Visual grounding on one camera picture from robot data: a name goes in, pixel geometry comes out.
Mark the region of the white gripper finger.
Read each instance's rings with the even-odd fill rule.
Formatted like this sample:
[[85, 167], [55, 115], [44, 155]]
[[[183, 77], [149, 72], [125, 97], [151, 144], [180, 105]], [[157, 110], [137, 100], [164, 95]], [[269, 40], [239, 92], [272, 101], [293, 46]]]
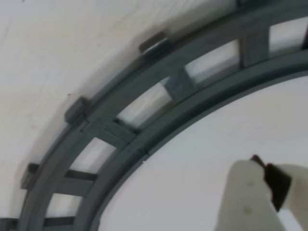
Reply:
[[298, 165], [265, 167], [266, 184], [271, 190], [271, 202], [276, 210], [288, 209], [303, 230], [308, 229], [308, 169]]
[[285, 172], [258, 155], [235, 162], [228, 173], [217, 231], [283, 231], [277, 216], [285, 201]]

